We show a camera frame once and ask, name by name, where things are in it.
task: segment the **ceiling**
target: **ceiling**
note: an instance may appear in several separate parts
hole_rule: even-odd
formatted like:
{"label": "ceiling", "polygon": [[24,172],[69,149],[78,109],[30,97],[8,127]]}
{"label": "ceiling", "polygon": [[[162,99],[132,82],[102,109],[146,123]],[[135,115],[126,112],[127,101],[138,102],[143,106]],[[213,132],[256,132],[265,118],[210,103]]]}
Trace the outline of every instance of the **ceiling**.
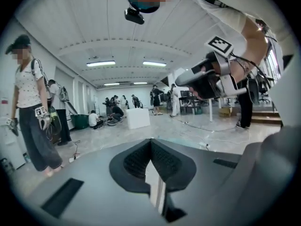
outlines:
{"label": "ceiling", "polygon": [[[170,0],[144,25],[124,18],[127,0],[25,0],[16,12],[20,24],[78,75],[105,83],[155,83],[177,68],[189,68],[208,50],[213,35],[242,42],[238,33],[208,15],[196,0]],[[115,60],[116,65],[87,67]],[[166,67],[143,65],[163,62]]]}

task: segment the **white box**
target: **white box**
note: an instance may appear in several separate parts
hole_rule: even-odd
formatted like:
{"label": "white box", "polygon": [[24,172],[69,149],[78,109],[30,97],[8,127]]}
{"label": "white box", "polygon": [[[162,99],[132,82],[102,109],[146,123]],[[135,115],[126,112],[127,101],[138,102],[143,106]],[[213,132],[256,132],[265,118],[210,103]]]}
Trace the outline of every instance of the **white box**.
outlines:
{"label": "white box", "polygon": [[129,129],[150,126],[149,110],[141,108],[127,110],[127,124]]}

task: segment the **stairs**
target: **stairs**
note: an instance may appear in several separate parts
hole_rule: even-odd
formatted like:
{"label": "stairs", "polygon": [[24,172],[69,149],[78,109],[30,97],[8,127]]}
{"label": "stairs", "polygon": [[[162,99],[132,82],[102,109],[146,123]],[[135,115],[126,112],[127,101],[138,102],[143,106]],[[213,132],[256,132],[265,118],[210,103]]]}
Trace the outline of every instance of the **stairs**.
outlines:
{"label": "stairs", "polygon": [[251,123],[281,125],[281,118],[278,112],[253,111]]}

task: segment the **black camera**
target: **black camera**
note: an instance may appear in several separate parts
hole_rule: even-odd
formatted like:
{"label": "black camera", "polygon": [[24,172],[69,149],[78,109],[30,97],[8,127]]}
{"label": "black camera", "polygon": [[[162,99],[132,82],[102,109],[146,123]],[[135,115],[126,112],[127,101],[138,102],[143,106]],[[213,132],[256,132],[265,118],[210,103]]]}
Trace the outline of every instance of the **black camera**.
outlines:
{"label": "black camera", "polygon": [[131,21],[140,25],[144,24],[143,16],[139,13],[139,11],[134,10],[132,8],[128,8],[124,11],[124,17],[127,21]]}

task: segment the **cardboard box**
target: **cardboard box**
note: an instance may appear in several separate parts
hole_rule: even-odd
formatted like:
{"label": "cardboard box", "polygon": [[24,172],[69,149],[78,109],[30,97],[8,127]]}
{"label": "cardboard box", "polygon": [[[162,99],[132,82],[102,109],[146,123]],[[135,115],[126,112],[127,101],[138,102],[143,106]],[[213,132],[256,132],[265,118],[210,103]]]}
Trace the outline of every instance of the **cardboard box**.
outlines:
{"label": "cardboard box", "polygon": [[219,109],[220,117],[231,117],[232,115],[232,107],[224,107]]}

